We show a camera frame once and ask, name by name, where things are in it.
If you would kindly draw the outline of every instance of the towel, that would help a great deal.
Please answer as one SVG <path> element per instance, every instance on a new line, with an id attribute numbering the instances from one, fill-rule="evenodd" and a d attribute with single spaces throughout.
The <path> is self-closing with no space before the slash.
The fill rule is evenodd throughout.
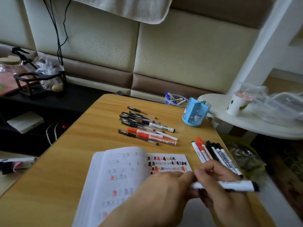
<path id="1" fill-rule="evenodd" d="M 74 0 L 104 11 L 148 24 L 161 23 L 172 0 Z"/>

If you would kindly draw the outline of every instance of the notebook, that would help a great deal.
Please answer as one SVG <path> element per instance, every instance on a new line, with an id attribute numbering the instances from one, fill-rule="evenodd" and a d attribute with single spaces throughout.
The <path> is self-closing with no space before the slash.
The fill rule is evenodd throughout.
<path id="1" fill-rule="evenodd" d="M 85 180 L 73 227 L 97 227 L 152 174 L 191 171 L 183 154 L 146 153 L 140 147 L 96 152 Z M 210 226 L 215 223 L 200 199 L 192 199 L 179 226 Z"/>

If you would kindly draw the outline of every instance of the blue pen holder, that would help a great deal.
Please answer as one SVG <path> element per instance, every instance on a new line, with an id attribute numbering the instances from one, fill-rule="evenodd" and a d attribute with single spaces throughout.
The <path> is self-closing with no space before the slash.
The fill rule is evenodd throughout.
<path id="1" fill-rule="evenodd" d="M 200 126 L 211 105 L 206 101 L 198 101 L 191 97 L 184 110 L 182 120 L 189 126 Z"/>

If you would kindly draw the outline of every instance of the paper cup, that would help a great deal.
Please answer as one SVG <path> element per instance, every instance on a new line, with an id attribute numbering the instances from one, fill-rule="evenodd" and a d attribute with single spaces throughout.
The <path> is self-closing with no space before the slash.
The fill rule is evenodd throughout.
<path id="1" fill-rule="evenodd" d="M 239 114 L 239 112 L 244 110 L 244 108 L 246 108 L 246 106 L 250 102 L 251 101 L 242 99 L 242 98 L 234 95 L 232 97 L 232 100 L 229 102 L 226 112 L 232 116 L 237 116 Z"/>

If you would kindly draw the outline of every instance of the white round table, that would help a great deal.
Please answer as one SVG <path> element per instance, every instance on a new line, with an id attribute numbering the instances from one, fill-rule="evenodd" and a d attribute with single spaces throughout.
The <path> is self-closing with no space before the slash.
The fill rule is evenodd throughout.
<path id="1" fill-rule="evenodd" d="M 206 94 L 201 95 L 198 100 L 209 102 L 211 104 L 211 108 L 209 110 L 210 114 L 234 126 L 271 137 L 288 140 L 303 140 L 303 126 L 301 124 L 294 127 L 270 124 L 254 116 L 246 110 L 246 108 L 239 114 L 239 116 L 229 115 L 226 113 L 226 109 L 231 98 L 231 96 L 222 94 Z"/>

